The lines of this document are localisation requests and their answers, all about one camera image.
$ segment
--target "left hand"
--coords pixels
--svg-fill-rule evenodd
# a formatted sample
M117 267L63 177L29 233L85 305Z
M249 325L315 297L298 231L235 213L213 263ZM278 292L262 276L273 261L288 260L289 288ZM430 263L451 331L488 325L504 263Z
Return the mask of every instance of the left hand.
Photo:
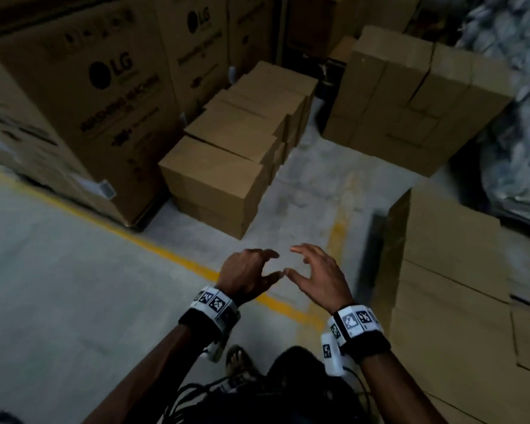
M220 270L216 288L237 306L254 300L283 277L282 271L263 276L263 266L279 254L273 250L246 249L226 259Z

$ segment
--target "right hand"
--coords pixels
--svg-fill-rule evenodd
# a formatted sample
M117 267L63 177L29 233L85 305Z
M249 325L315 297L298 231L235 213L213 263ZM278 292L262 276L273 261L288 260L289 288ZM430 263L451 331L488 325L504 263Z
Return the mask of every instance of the right hand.
M306 278L291 268L286 268L284 274L312 302L322 306L330 315L355 303L344 273L339 269L336 261L318 245L294 245L290 251L304 256L304 263L310 265L310 278Z

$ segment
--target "warehouse floor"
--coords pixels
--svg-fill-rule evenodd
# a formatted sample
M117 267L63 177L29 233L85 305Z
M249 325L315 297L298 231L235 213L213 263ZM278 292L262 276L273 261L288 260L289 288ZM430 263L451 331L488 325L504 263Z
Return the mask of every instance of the warehouse floor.
M0 409L26 424L82 421L240 249L275 249L281 258L266 270L307 274L289 247L318 244L367 298L376 269L368 245L389 207L423 180L321 139L312 121L237 241L170 203L134 234L0 172ZM432 182L456 194L446 168ZM512 232L503 239L512 278L530 294L530 241ZM266 371L291 345L316 345L322 318L283 279L242 308L232 342ZM221 376L223 363L199 360L188 379Z

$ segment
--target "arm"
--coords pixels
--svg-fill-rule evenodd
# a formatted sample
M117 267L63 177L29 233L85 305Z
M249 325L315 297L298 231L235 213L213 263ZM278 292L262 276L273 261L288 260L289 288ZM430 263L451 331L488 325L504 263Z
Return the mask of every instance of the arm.
M316 245L302 244L291 247L290 250L304 256L304 263L310 264L311 276L306 278L289 268L285 269L285 275L313 302L331 315L355 304L345 276L332 257ZM365 348L366 342L377 346ZM359 364L386 423L446 423L390 351L383 334L366 332L348 343L349 345L345 345L346 352ZM366 351L370 349L376 352L366 355Z
M244 250L231 255L222 266L216 288L237 306L266 292L283 277L282 272L262 276L263 266L279 255L273 250ZM201 313L178 324L114 388L83 424L155 424L203 349L216 336L216 326Z

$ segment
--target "forearm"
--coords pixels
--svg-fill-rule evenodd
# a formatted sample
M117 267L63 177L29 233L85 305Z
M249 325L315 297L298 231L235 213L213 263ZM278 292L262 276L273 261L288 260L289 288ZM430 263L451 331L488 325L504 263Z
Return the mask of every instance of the forearm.
M176 326L83 424L156 423L211 337L208 331Z
M365 357L360 368L385 423L446 424L391 351Z

